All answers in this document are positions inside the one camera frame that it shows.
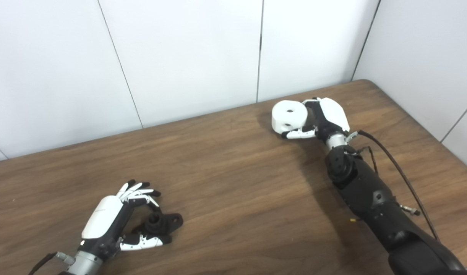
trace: silver metal cylinder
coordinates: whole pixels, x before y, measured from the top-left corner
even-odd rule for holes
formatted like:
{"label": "silver metal cylinder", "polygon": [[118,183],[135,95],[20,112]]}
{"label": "silver metal cylinder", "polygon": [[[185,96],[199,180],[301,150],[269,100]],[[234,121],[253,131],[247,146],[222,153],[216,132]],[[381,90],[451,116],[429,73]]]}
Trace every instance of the silver metal cylinder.
{"label": "silver metal cylinder", "polygon": [[103,261],[91,253],[78,251],[76,261],[67,268],[67,272],[74,275],[95,275]]}
{"label": "silver metal cylinder", "polygon": [[332,148],[335,148],[337,146],[346,146],[347,142],[345,141],[345,136],[343,134],[333,134],[328,137],[326,141],[326,145],[328,150],[332,150]]}

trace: black robotic arm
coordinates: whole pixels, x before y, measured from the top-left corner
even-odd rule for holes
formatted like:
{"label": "black robotic arm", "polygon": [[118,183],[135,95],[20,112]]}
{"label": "black robotic arm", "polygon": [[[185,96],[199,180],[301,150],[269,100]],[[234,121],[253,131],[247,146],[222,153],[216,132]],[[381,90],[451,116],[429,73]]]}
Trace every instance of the black robotic arm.
{"label": "black robotic arm", "polygon": [[349,134],[344,110],[332,99],[310,99],[302,103],[312,110],[315,124],[283,132],[281,136],[285,139],[314,137],[326,144],[329,178],[347,206],[366,222],[389,253],[388,262],[393,272],[396,275],[467,275],[456,256],[439,242],[437,234],[436,238],[431,237],[404,212],[415,214],[418,211],[400,205],[388,186],[363,160],[361,150],[349,145],[358,134],[375,139],[364,131]]}

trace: wooden tabletop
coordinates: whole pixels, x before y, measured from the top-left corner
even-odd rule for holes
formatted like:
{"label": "wooden tabletop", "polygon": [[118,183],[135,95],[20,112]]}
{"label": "wooden tabletop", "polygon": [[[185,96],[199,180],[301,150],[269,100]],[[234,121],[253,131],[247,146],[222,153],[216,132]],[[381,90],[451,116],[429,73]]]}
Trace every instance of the wooden tabletop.
{"label": "wooden tabletop", "polygon": [[[352,130],[387,146],[442,242],[467,266],[467,167],[369,81],[284,99],[314,96],[338,101]],[[132,178],[150,181],[163,212],[185,223],[172,244],[121,252],[101,274],[391,274],[368,227],[349,221],[326,176],[324,144],[272,131],[279,100],[0,162],[0,275],[27,274],[49,252],[74,255],[101,198]],[[362,136],[351,144],[371,145],[380,177],[416,207],[377,146]],[[131,226],[147,212],[137,209]],[[423,217],[412,219],[429,232]],[[63,268],[53,260],[37,274]]]}

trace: black cable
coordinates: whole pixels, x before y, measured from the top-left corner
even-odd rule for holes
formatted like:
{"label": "black cable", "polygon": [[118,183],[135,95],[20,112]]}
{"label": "black cable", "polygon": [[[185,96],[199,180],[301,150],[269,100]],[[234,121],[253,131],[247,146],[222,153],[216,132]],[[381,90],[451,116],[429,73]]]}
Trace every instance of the black cable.
{"label": "black cable", "polygon": [[373,150],[371,150],[371,146],[366,146],[366,147],[363,147],[363,148],[357,150],[357,154],[360,154],[366,148],[368,148],[368,151],[370,152],[371,160],[373,161],[373,168],[375,169],[375,173],[378,175],[378,167],[376,167],[376,160],[375,160],[375,156],[373,155]]}
{"label": "black cable", "polygon": [[403,173],[402,169],[400,168],[400,166],[398,165],[398,163],[396,162],[396,160],[391,156],[391,154],[388,152],[388,150],[385,148],[385,146],[383,146],[383,144],[381,144],[381,142],[378,141],[378,139],[376,139],[375,137],[373,137],[371,134],[368,134],[367,132],[363,131],[363,130],[359,130],[358,131],[358,134],[360,134],[361,136],[365,136],[367,137],[368,139],[371,139],[372,141],[374,141],[376,144],[378,144],[378,146],[380,146],[380,148],[386,153],[386,155],[388,156],[388,158],[391,160],[391,162],[393,162],[393,165],[396,167],[396,169],[398,170],[398,172],[400,173],[400,175],[402,176],[403,180],[405,181],[405,183],[407,184],[408,188],[410,189],[410,192],[412,192],[412,195],[413,197],[415,198],[415,201],[417,201],[417,204],[419,205],[420,207],[420,210],[422,211],[422,214],[424,215],[425,217],[425,220],[427,221],[427,224],[429,225],[429,228],[431,228],[431,232],[432,232],[432,235],[434,235],[434,238],[440,242],[440,239],[438,237],[438,233],[436,232],[436,229],[434,228],[434,225],[432,225],[432,221],[431,219],[429,218],[428,214],[427,214],[427,211],[425,210],[424,208],[424,205],[422,204],[422,202],[420,201],[417,193],[415,192],[415,190],[413,189],[413,186],[412,184],[410,183],[410,180],[407,178],[407,176],[405,176],[405,174]]}
{"label": "black cable", "polygon": [[53,257],[57,255],[57,252],[54,253],[49,253],[43,259],[41,259],[34,267],[33,269],[29,272],[28,275],[33,275],[36,270],[40,269],[44,264],[46,264],[48,261],[50,261]]}

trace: robotic hand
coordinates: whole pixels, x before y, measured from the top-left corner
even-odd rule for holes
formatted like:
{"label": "robotic hand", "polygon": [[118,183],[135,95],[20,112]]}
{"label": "robotic hand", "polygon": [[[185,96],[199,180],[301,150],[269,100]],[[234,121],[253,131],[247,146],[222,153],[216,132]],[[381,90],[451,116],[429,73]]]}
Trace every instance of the robotic hand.
{"label": "robotic hand", "polygon": [[[285,139],[317,138],[326,144],[329,150],[326,156],[329,178],[353,214],[366,222],[388,251],[388,261],[393,272],[396,275],[467,274],[454,254],[439,241],[410,181],[386,148],[364,131],[349,134],[344,110],[332,99],[308,99],[302,104],[312,110],[315,124],[282,132],[281,136]],[[419,212],[400,205],[377,172],[363,160],[361,150],[355,150],[349,145],[357,135],[372,139],[395,164],[415,196],[435,238],[415,225],[404,213],[418,215]]]}
{"label": "robotic hand", "polygon": [[[101,264],[119,251],[148,249],[172,242],[169,234],[183,225],[183,218],[180,214],[162,214],[152,198],[161,194],[146,189],[150,183],[134,183],[135,180],[128,181],[116,195],[106,196],[99,202],[82,231],[76,257],[62,252],[48,254],[30,275],[53,257],[68,264],[67,270],[59,275],[95,275]],[[143,205],[147,205],[152,213],[129,235],[124,235],[123,229],[134,209]]]}

